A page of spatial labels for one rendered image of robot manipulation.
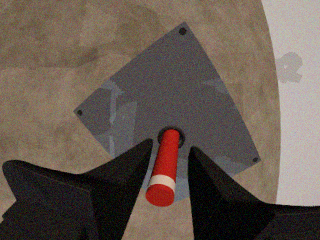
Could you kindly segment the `dark grey sloped panel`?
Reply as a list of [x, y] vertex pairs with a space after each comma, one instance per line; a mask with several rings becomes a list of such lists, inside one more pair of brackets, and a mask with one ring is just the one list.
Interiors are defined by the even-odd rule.
[[231, 177], [261, 161], [239, 108], [185, 21], [113, 73], [73, 112], [112, 159], [153, 140], [141, 184], [145, 192], [161, 135], [179, 132], [173, 204], [189, 196], [192, 145]]

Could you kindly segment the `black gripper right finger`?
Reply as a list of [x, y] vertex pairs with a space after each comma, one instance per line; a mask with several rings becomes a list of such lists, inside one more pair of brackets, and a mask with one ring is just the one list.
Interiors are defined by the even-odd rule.
[[195, 240], [264, 240], [320, 229], [320, 205], [256, 199], [195, 145], [188, 155], [188, 188]]

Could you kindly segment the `red peg with white band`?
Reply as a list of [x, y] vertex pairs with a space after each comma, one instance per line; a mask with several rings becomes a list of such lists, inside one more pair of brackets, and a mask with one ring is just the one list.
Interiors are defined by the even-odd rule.
[[165, 131], [161, 135], [159, 152], [149, 180], [145, 199], [149, 204], [167, 207], [175, 201], [177, 149], [179, 149], [179, 132]]

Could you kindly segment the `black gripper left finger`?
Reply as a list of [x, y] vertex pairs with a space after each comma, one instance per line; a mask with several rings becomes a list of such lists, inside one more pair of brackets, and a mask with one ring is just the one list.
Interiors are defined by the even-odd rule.
[[147, 175], [153, 140], [85, 173], [7, 160], [3, 173], [17, 199], [87, 228], [89, 240], [121, 240]]

